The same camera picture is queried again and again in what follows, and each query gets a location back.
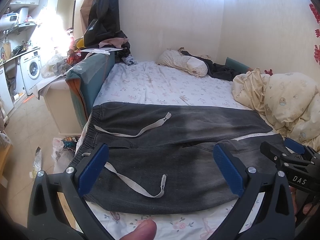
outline bed sheet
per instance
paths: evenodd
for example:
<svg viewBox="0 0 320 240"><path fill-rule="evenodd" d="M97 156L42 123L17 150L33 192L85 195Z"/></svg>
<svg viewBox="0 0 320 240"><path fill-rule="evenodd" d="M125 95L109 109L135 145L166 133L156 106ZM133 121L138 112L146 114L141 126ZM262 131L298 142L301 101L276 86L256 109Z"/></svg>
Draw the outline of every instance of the bed sheet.
<svg viewBox="0 0 320 240"><path fill-rule="evenodd" d="M94 102L120 101L136 104L220 106L249 109L233 99L232 82L205 76L197 78L185 71L155 62L112 68Z"/></svg>
<svg viewBox="0 0 320 240"><path fill-rule="evenodd" d="M118 101L136 104L220 106L249 109L233 99L231 87L232 82L229 81L209 76L196 78L182 70L157 65L154 62L140 62L132 66L119 63L115 64L103 83L94 106L105 102ZM88 122L81 134L76 150L82 144ZM236 140L269 134L274 134L274 131L241 136ZM251 227L263 196L264 193L258 195L241 231ZM109 212L97 204L87 202L101 224L115 239L120 239L133 231L143 220L152 219L157 224L156 240L206 240L222 223L235 203L236 200L188 214L148 215Z"/></svg>

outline metal screw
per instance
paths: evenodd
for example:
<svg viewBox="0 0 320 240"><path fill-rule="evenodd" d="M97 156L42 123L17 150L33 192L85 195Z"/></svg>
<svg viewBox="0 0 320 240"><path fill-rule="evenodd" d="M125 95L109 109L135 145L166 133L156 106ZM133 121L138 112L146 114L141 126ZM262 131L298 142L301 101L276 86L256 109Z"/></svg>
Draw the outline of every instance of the metal screw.
<svg viewBox="0 0 320 240"><path fill-rule="evenodd" d="M249 171L249 173L256 173L257 172L255 167L249 167L248 171Z"/></svg>
<svg viewBox="0 0 320 240"><path fill-rule="evenodd" d="M44 171L39 171L37 174L38 177L42 177L43 175L44 175Z"/></svg>
<svg viewBox="0 0 320 240"><path fill-rule="evenodd" d="M278 171L278 176L279 177L284 177L284 172L283 171Z"/></svg>
<svg viewBox="0 0 320 240"><path fill-rule="evenodd" d="M73 173L74 171L75 171L74 167L69 167L69 168L66 169L66 172L69 173L69 174Z"/></svg>

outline brown paper bag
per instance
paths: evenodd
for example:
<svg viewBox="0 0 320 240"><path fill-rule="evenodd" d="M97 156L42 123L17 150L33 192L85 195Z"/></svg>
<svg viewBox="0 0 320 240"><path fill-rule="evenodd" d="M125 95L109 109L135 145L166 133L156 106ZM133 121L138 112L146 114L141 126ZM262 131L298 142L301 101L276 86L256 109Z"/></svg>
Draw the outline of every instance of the brown paper bag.
<svg viewBox="0 0 320 240"><path fill-rule="evenodd" d="M11 55L11 44L10 42L5 42L3 44L3 49L4 49L4 60L8 60Z"/></svg>
<svg viewBox="0 0 320 240"><path fill-rule="evenodd" d="M92 1L93 0L84 0L80 8L80 19L83 34L86 32L88 28L89 14L92 6Z"/></svg>

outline hand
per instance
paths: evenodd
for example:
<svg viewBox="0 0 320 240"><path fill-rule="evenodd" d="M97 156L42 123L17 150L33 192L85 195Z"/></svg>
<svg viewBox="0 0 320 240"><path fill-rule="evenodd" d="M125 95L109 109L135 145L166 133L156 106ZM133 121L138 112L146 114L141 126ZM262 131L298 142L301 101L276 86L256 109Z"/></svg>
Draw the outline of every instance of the hand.
<svg viewBox="0 0 320 240"><path fill-rule="evenodd" d="M296 191L297 189L294 187L290 186L290 191L291 191L291 197L292 197L292 202L293 202L293 210L294 210L294 214L297 214L298 207L297 207L297 203L296 203ZM306 215L310 208L312 207L312 203L308 203L303 207L302 213L304 215ZM316 206L313 207L313 209L310 211L310 213L308 214L308 216L313 216L316 213L316 210L318 209L319 204L317 204Z"/></svg>
<svg viewBox="0 0 320 240"><path fill-rule="evenodd" d="M145 220L137 228L120 240L153 240L156 236L157 225L152 220Z"/></svg>

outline tiled floor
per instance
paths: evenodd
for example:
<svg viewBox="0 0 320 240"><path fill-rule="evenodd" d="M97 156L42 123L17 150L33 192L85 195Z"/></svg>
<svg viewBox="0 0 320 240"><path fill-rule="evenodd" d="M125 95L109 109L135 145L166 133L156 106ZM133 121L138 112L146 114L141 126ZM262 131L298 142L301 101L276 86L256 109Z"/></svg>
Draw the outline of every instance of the tiled floor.
<svg viewBox="0 0 320 240"><path fill-rule="evenodd" d="M59 137L44 99L35 97L23 103L10 117L5 132L12 140L13 150L4 168L8 187L0 186L3 205L13 221L27 226L27 212L33 179L29 172L38 147L42 151L42 170L53 172L52 139Z"/></svg>

